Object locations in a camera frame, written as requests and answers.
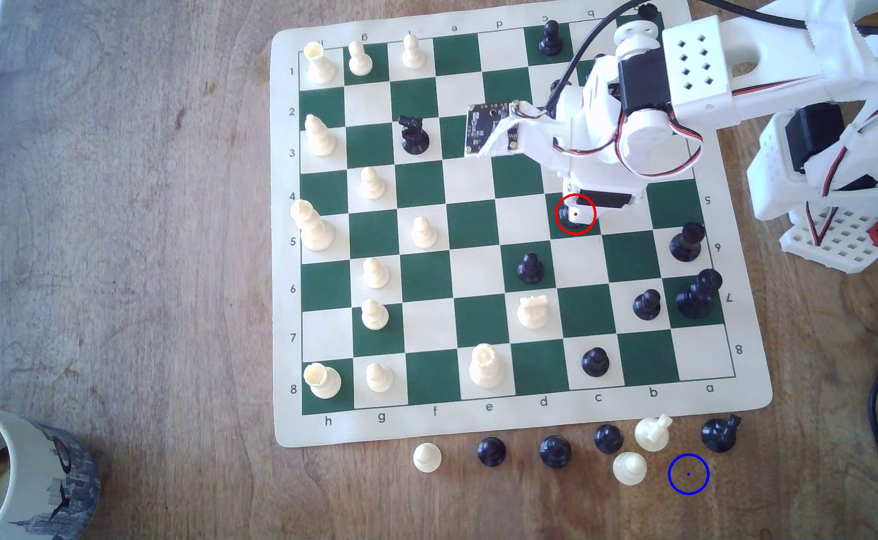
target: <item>coffee mug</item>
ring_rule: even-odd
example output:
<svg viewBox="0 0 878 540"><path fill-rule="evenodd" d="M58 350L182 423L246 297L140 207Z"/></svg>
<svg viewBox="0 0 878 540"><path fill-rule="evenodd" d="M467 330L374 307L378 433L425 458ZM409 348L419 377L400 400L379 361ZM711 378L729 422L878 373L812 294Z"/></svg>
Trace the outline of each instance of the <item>coffee mug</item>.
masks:
<svg viewBox="0 0 878 540"><path fill-rule="evenodd" d="M76 540L99 502L99 472L71 433L0 411L0 540Z"/></svg>

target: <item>white pawn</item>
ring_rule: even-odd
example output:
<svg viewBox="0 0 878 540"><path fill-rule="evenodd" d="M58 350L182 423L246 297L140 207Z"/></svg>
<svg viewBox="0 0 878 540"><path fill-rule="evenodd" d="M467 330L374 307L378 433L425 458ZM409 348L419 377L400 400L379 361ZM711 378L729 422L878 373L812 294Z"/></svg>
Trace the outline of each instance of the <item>white pawn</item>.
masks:
<svg viewBox="0 0 878 540"><path fill-rule="evenodd" d="M412 220L412 243L416 244L417 248L432 248L438 237L439 234L436 232L436 227L433 227L430 220L423 216Z"/></svg>
<svg viewBox="0 0 878 540"><path fill-rule="evenodd" d="M369 200L379 199L385 193L385 180L376 174L376 169L366 167L359 173L359 193Z"/></svg>
<svg viewBox="0 0 878 540"><path fill-rule="evenodd" d="M389 322L389 311L378 301L362 300L362 324L369 330L382 330Z"/></svg>
<svg viewBox="0 0 878 540"><path fill-rule="evenodd" d="M302 372L302 378L312 389L312 393L321 400L332 398L342 387L342 377L339 376L339 372L320 363L307 365Z"/></svg>
<svg viewBox="0 0 878 540"><path fill-rule="evenodd" d="M426 63L426 53L419 48L419 37L408 33L402 38L402 65L409 69L419 69Z"/></svg>
<svg viewBox="0 0 878 540"><path fill-rule="evenodd" d="M517 315L519 324L529 330L541 329L550 320L550 307L546 295L519 298Z"/></svg>
<svg viewBox="0 0 878 540"><path fill-rule="evenodd" d="M289 215L296 221L301 231L302 246L309 251L322 251L333 244L336 229L313 207L313 203L305 199L292 202Z"/></svg>
<svg viewBox="0 0 878 540"><path fill-rule="evenodd" d="M389 282L389 267L374 256L362 261L362 283L369 289L382 289Z"/></svg>
<svg viewBox="0 0 878 540"><path fill-rule="evenodd" d="M305 116L305 141L315 156L328 156L336 149L336 136L315 114Z"/></svg>
<svg viewBox="0 0 878 540"><path fill-rule="evenodd" d="M325 85L333 80L333 76L336 75L336 65L326 57L326 50L321 43L318 41L306 43L302 53L309 61L309 68L305 73L310 81L316 85Z"/></svg>
<svg viewBox="0 0 878 540"><path fill-rule="evenodd" d="M469 362L469 378L480 388L494 388L503 382L505 367L503 359L496 356L496 350L488 343L479 343L472 349Z"/></svg>
<svg viewBox="0 0 878 540"><path fill-rule="evenodd" d="M362 43L349 43L349 71L356 77L368 75L373 70L373 56L367 55Z"/></svg>
<svg viewBox="0 0 878 540"><path fill-rule="evenodd" d="M673 419L665 414L656 418L643 418L636 423L636 443L647 452L659 452L670 442L669 426Z"/></svg>
<svg viewBox="0 0 878 540"><path fill-rule="evenodd" d="M624 485L642 482L646 471L646 459L635 451L624 451L613 460L613 476Z"/></svg>

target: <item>black chess piece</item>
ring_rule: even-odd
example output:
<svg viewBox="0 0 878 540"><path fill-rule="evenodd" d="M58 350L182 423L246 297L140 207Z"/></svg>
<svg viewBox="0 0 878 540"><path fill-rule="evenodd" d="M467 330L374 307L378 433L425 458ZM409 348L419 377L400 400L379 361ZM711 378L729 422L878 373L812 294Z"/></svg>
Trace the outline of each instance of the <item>black chess piece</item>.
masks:
<svg viewBox="0 0 878 540"><path fill-rule="evenodd" d="M643 321L655 319L661 309L661 297L656 289L648 289L632 300L632 312Z"/></svg>
<svg viewBox="0 0 878 540"><path fill-rule="evenodd" d="M722 287L722 276L706 268L695 281L676 295L676 308L689 319L701 319L713 310L713 304Z"/></svg>
<svg viewBox="0 0 878 540"><path fill-rule="evenodd" d="M539 457L542 463L553 469L562 469L569 465L573 458L573 447L569 441L559 435L550 435L542 439L539 445Z"/></svg>
<svg viewBox="0 0 878 540"><path fill-rule="evenodd" d="M528 252L522 256L522 262L516 268L518 278L523 283L534 286L543 280L546 275L546 267L539 260L539 255L534 252Z"/></svg>
<svg viewBox="0 0 878 540"><path fill-rule="evenodd" d="M505 443L496 437L486 437L475 450L479 461L486 467L502 465L505 461Z"/></svg>
<svg viewBox="0 0 878 540"><path fill-rule="evenodd" d="M423 119L411 116L398 117L402 126L402 150L418 156L430 148L430 135L423 130Z"/></svg>
<svg viewBox="0 0 878 540"><path fill-rule="evenodd" d="M562 52L562 46L559 23L554 20L545 21L545 26L542 27L542 40L539 42L539 52L548 57L554 57Z"/></svg>
<svg viewBox="0 0 878 540"><path fill-rule="evenodd" d="M601 347L593 347L582 355L582 371L590 377L602 377L609 371L609 354Z"/></svg>
<svg viewBox="0 0 878 540"><path fill-rule="evenodd" d="M603 423L595 430L595 448L598 448L602 454L615 454L620 448L623 448L623 432L612 423Z"/></svg>
<svg viewBox="0 0 878 540"><path fill-rule="evenodd" d="M706 448L722 454L736 446L736 428L743 419L730 413L729 418L712 418L702 424L702 444Z"/></svg>
<svg viewBox="0 0 878 540"><path fill-rule="evenodd" d="M669 242L669 252L676 258L676 261L690 263L699 257L702 250L702 240L706 238L706 227L701 223L692 221L686 223L679 232L672 237Z"/></svg>

